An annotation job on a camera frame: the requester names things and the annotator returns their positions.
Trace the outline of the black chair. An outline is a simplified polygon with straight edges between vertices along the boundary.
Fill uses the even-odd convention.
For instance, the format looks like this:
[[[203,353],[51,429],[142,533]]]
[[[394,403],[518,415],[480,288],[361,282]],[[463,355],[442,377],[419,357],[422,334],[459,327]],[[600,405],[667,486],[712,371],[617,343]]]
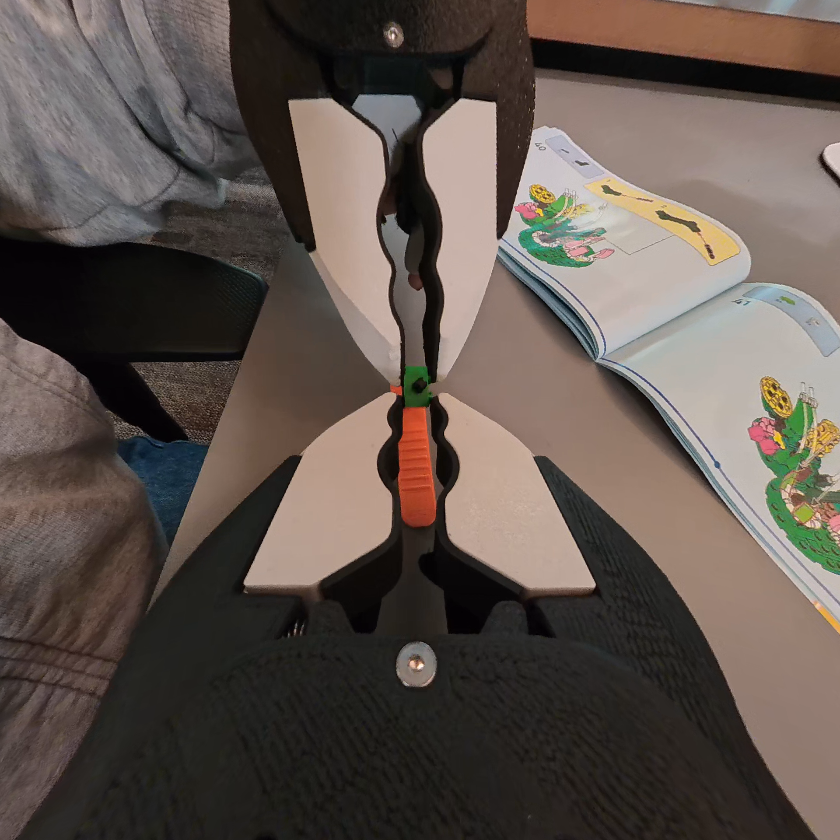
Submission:
[[[241,360],[267,291],[252,272],[173,248],[2,238],[2,320],[73,364],[111,412],[165,443],[187,435],[132,363]]]

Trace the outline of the lego instruction booklet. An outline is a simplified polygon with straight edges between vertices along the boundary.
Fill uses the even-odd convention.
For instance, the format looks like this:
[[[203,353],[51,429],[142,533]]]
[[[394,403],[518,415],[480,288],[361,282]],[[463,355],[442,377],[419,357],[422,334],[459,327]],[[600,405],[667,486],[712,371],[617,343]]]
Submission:
[[[839,619],[839,339],[818,301],[754,281],[716,219],[533,131],[500,262],[654,405],[817,611]]]

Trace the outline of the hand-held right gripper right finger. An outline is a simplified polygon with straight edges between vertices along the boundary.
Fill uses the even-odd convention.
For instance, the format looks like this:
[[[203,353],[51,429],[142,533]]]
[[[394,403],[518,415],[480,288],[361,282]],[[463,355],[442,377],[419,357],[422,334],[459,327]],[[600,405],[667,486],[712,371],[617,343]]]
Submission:
[[[434,550],[422,571],[451,634],[477,633],[500,602],[588,596],[595,581],[530,449],[450,394],[433,399]]]

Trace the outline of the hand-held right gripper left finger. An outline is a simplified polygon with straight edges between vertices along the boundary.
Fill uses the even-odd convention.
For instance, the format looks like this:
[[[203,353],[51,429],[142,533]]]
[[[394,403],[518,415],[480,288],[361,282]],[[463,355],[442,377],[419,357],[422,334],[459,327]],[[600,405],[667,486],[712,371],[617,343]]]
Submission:
[[[403,567],[396,494],[402,399],[378,396],[292,456],[243,503],[243,592],[286,599],[275,634],[304,634],[316,602],[371,633]]]

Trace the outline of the wood-edged grey table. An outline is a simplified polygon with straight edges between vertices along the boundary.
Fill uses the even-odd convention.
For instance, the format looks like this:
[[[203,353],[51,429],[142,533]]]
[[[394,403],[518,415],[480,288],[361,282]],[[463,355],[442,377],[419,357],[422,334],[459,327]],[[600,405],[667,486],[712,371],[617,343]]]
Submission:
[[[839,25],[659,1],[528,1],[540,40],[839,75]]]

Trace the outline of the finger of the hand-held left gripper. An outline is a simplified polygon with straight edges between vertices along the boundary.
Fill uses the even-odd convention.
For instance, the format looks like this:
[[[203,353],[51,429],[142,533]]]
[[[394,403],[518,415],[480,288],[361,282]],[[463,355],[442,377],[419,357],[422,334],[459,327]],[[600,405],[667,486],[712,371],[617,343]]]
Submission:
[[[382,243],[388,159],[379,131],[330,98],[289,101],[314,235],[311,260],[353,341],[388,382],[402,370],[395,269]]]
[[[475,323],[497,255],[497,106],[461,98],[420,137],[427,368],[441,382]]]

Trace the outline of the orange lego brick separator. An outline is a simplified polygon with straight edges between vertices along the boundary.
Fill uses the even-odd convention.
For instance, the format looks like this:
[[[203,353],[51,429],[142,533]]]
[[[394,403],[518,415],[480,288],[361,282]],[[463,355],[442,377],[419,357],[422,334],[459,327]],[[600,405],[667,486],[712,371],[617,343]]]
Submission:
[[[397,449],[402,520],[414,529],[431,526],[436,519],[437,503],[426,408],[403,408],[402,435]]]

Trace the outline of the person's left forearm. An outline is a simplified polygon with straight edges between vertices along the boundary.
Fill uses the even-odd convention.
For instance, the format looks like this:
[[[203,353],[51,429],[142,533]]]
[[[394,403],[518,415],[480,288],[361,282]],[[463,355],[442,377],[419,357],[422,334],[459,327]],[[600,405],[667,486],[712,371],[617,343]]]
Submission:
[[[133,242],[257,167],[225,1],[5,1],[2,236]]]

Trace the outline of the person's blue jeans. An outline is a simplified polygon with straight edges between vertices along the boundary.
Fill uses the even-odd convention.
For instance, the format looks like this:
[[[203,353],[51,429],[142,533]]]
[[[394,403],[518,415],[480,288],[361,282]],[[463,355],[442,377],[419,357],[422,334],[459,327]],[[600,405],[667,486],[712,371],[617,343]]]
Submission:
[[[140,478],[169,545],[175,538],[208,446],[134,436],[119,441],[122,460]]]

